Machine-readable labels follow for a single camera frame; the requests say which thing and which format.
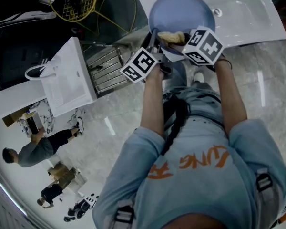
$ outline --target blue bowl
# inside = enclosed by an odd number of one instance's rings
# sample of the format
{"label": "blue bowl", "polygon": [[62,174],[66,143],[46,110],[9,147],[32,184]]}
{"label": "blue bowl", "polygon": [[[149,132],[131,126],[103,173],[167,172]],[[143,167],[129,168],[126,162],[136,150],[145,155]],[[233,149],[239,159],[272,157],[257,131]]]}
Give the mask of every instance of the blue bowl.
{"label": "blue bowl", "polygon": [[[203,0],[157,0],[149,14],[149,29],[175,33],[190,33],[199,25],[215,32],[215,19],[209,6]],[[178,51],[161,46],[167,51],[182,55]]]}

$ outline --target sneaker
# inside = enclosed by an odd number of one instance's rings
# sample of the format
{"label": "sneaker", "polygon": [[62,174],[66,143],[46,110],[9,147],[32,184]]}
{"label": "sneaker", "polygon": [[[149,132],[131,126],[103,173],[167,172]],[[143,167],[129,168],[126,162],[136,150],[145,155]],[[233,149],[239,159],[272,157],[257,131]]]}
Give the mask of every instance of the sneaker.
{"label": "sneaker", "polygon": [[74,136],[75,136],[75,137],[82,136],[82,133],[81,133],[80,131],[78,131],[77,133],[74,134]]}
{"label": "sneaker", "polygon": [[203,83],[204,82],[204,74],[202,74],[201,72],[196,72],[194,74],[193,81],[194,82],[201,82],[201,83]]}
{"label": "sneaker", "polygon": [[77,117],[77,123],[76,123],[76,128],[78,128],[78,131],[82,133],[84,131],[84,121],[82,118]]}

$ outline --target white countertop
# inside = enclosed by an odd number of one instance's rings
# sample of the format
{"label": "white countertop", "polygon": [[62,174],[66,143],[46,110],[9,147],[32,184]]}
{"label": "white countertop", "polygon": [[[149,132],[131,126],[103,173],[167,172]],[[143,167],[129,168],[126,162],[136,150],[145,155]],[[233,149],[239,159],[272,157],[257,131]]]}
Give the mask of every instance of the white countertop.
{"label": "white countertop", "polygon": [[[149,17],[157,0],[139,0]],[[210,9],[223,10],[222,17],[215,16],[216,35],[225,47],[256,42],[286,39],[285,29],[271,0],[203,0]],[[173,62],[183,56],[165,53]]]}
{"label": "white countertop", "polygon": [[45,98],[41,81],[27,81],[0,91],[0,119]]}

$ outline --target black shirt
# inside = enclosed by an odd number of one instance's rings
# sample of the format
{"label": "black shirt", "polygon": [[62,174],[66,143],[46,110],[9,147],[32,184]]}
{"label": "black shirt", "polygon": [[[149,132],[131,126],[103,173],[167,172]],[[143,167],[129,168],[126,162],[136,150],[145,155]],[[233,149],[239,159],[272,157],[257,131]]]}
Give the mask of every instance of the black shirt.
{"label": "black shirt", "polygon": [[56,198],[58,195],[62,194],[62,188],[54,184],[52,187],[46,187],[44,190],[41,191],[41,196],[49,203],[53,203],[53,199]]}

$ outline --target sponge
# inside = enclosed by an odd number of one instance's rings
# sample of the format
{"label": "sponge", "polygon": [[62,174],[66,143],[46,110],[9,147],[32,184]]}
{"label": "sponge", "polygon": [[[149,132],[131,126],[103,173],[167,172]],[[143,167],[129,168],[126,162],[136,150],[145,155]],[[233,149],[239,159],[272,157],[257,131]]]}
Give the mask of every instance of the sponge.
{"label": "sponge", "polygon": [[158,36],[160,39],[167,44],[173,43],[173,44],[181,44],[185,45],[185,35],[181,32],[178,31],[176,33],[170,33],[170,32],[159,32]]}

